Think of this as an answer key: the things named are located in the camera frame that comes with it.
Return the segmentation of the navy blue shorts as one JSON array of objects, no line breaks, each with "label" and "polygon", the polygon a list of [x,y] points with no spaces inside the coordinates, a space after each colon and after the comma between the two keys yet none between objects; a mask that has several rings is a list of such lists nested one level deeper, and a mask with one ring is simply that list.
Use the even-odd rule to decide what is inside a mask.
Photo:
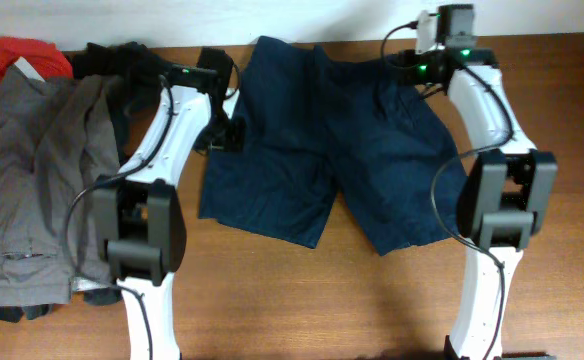
[{"label": "navy blue shorts", "polygon": [[380,61],[261,37],[233,116],[244,146],[209,155],[201,217],[313,248],[343,195],[382,255],[455,230],[466,174],[453,138]]}]

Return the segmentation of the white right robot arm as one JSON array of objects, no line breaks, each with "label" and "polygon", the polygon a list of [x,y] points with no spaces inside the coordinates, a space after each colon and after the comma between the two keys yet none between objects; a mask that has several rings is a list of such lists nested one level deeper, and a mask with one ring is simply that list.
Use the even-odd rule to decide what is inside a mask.
[{"label": "white right robot arm", "polygon": [[512,278],[544,222],[558,164],[519,125],[494,52],[477,45],[471,4],[424,10],[408,23],[416,47],[399,54],[400,78],[443,91],[461,116],[474,163],[456,205],[466,265],[447,359],[502,359],[502,325]]}]

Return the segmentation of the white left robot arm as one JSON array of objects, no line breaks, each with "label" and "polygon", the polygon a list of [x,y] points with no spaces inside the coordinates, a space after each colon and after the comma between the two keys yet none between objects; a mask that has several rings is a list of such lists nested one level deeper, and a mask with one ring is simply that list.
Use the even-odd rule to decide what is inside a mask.
[{"label": "white left robot arm", "polygon": [[195,66],[160,75],[160,103],[139,147],[119,172],[98,181],[97,248],[125,304],[130,356],[178,359],[173,282],[187,232],[177,187],[191,151],[239,152],[246,125],[230,115],[238,70],[223,50],[205,47]]}]

